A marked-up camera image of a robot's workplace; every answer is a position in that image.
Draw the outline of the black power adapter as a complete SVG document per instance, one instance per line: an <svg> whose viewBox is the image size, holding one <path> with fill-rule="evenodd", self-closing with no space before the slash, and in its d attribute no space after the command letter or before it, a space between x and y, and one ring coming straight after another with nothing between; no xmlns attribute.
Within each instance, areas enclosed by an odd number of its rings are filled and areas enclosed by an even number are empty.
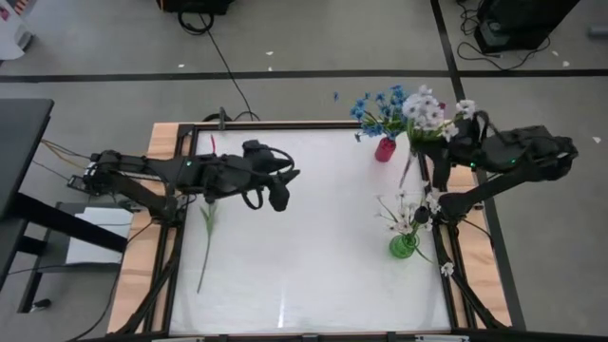
<svg viewBox="0 0 608 342"><path fill-rule="evenodd" d="M97 197L99 195L99 193L91 185L88 185L80 176L72 175L68 179L66 186L72 190L76 190L90 196Z"/></svg>

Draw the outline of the black tulip with green leaves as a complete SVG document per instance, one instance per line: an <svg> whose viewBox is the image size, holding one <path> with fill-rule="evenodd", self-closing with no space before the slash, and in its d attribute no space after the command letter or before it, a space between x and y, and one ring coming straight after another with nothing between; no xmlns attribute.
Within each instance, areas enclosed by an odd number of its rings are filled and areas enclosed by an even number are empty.
<svg viewBox="0 0 608 342"><path fill-rule="evenodd" d="M206 267L207 267L208 258L209 258L209 254L210 254L212 236L213 236L214 229L215 229L217 206L215 204L208 204L206 207L201 207L199 210L204 218L207 241L206 241L204 260L203 260L201 270L200 270L200 275L199 275L197 293L200 292L202 282L204 280L204 275L206 272Z"/></svg>

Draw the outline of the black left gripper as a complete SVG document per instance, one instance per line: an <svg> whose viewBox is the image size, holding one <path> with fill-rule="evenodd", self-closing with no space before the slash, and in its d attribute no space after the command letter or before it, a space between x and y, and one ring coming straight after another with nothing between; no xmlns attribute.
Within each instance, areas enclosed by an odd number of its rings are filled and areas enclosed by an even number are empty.
<svg viewBox="0 0 608 342"><path fill-rule="evenodd" d="M268 185L269 202L277 212L286 210L290 192L286 184L300 174L299 169L291 169L278 174L279 180ZM268 173L253 169L243 156L207 154L202 156L202 193L232 194L262 189L269 179Z"/></svg>

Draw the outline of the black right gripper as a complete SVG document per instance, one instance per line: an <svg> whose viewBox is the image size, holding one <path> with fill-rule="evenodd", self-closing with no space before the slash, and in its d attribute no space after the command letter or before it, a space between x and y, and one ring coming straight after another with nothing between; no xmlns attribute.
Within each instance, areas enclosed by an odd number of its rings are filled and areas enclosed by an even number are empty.
<svg viewBox="0 0 608 342"><path fill-rule="evenodd" d="M447 190L451 164L480 164L483 161L482 143L473 138L452 139L449 143L440 140L418 141L413 145L416 152L430 157L433 165L432 186Z"/></svg>

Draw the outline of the light wooden base board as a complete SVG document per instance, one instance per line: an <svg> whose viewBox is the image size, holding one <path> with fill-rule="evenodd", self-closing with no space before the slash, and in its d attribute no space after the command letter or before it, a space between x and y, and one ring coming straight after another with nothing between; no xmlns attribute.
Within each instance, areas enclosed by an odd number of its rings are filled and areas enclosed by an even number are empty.
<svg viewBox="0 0 608 342"><path fill-rule="evenodd" d="M355 122L352 121L279 121L279 122L244 122L227 123L226 131L237 130L331 130L331 129L354 129ZM170 159L177 153L185 154L194 150L195 133L198 130L214 133L219 131L219 124L209 123L154 123L150 143L146 153L147 157L157 159ZM452 171L452 178L448 182L450 190L469 190L475 181L482 176L473 176L470 171L465 171L462 166ZM167 264L170 254L177 243L177 228L162 228L159 224L151 223L144 231L144 226L149 222L150 216L146 211L135 214L131 223L129 237L141 233L132 241L124 253L123 265L117 283L116 293L113 299L113 308L108 324L108 334L116 333L126 325L129 316L136 312L146 294L149 292L154 281ZM480 298L483 304L494 317L505 325L512 327L523 327L522 310L519 307L517 291L511 295L505 294L514 290L512 271L506 256L504 238L497 219L497 211L493 200L483 204L483 209L474 210L458 225L459 234L456 229L447 228L442 233L444 243L450 243L446 247L451 257L456 257L457 250L462 261L463 277L466 276L468 284ZM169 289L171 281L177 279L177 271L173 277L169 277L168 283L162 284L160 294L153 302L151 309L146 312L142 323L135 333L168 331L169 319ZM473 313L472 306L466 303L466 299L456 284L450 283L451 301L456 312L458 327L473 328L473 323L478 329L486 329L481 318L475 314L475 320L468 318Z"/></svg>

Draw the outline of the white flat box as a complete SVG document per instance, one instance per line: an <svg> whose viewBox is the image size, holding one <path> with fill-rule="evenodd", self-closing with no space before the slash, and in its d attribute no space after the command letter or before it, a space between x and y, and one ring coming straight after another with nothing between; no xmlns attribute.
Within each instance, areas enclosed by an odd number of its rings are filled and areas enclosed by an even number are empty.
<svg viewBox="0 0 608 342"><path fill-rule="evenodd" d="M120 207L87 206L74 217L82 232L69 239L65 265L119 266L134 215Z"/></svg>

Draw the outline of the green glass vase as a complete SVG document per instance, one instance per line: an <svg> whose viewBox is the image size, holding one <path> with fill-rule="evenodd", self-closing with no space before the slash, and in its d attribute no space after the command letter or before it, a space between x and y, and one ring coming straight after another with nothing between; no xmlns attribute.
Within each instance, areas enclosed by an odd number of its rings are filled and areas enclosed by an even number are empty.
<svg viewBox="0 0 608 342"><path fill-rule="evenodd" d="M414 234L395 236L389 242L389 252L396 258L409 258L417 251L419 243L420 239Z"/></svg>

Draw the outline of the blue artificial flower bunch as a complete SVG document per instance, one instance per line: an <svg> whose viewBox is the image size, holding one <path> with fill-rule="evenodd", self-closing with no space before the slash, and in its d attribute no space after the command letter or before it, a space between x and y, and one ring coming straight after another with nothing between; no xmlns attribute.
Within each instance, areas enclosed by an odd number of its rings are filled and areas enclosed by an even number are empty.
<svg viewBox="0 0 608 342"><path fill-rule="evenodd" d="M349 117L358 123L355 140L360 143L363 137L384 135L395 141L405 133L408 119L403 113L403 104L408 97L402 85L393 85L388 92L380 91L375 95L366 92L362 98L356 99L349 110Z"/></svg>

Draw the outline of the leafy white flower bunch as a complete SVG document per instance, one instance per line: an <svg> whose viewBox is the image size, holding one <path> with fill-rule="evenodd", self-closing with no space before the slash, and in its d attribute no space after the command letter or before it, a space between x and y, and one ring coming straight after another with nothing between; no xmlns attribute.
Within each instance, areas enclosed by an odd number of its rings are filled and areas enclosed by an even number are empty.
<svg viewBox="0 0 608 342"><path fill-rule="evenodd" d="M439 101L432 90L421 85L416 93L408 96L403 104L403 113L408 119L407 137L410 159L416 162L419 157L429 156L418 153L413 145L418 141L440 140L449 143L458 133L455 122L470 119L476 112L477 104L472 100L461 100L455 105L455 116L445 119L445 111L439 107Z"/></svg>

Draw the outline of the black computer tower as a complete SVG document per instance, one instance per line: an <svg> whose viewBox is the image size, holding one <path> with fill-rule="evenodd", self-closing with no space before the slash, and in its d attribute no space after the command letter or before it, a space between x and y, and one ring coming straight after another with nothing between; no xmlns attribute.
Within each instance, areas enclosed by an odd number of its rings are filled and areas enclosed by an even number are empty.
<svg viewBox="0 0 608 342"><path fill-rule="evenodd" d="M580 0L484 0L474 39L482 53L534 50Z"/></svg>
<svg viewBox="0 0 608 342"><path fill-rule="evenodd" d="M155 0L165 12L193 12L225 15L236 0Z"/></svg>

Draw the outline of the black desk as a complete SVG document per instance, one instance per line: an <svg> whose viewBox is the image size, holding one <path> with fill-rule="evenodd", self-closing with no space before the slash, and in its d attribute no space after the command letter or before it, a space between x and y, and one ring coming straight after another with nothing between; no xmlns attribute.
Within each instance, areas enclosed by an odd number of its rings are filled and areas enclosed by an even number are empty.
<svg viewBox="0 0 608 342"><path fill-rule="evenodd" d="M0 99L0 290L19 253L35 256L17 312L28 314L51 305L36 300L43 274L110 272L118 266L65 265L68 241L82 232L74 217L84 203L50 206L20 191L33 157L48 127L51 99Z"/></svg>

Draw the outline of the red glass vase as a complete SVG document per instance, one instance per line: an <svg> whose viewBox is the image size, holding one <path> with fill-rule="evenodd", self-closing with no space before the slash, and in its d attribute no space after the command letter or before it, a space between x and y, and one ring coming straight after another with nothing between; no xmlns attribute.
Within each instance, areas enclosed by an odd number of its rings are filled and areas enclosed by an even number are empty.
<svg viewBox="0 0 608 342"><path fill-rule="evenodd" d="M376 147L376 150L374 152L374 157L378 162L388 162L395 149L396 149L396 142L394 140L391 140L387 137L382 138L379 141L379 144Z"/></svg>

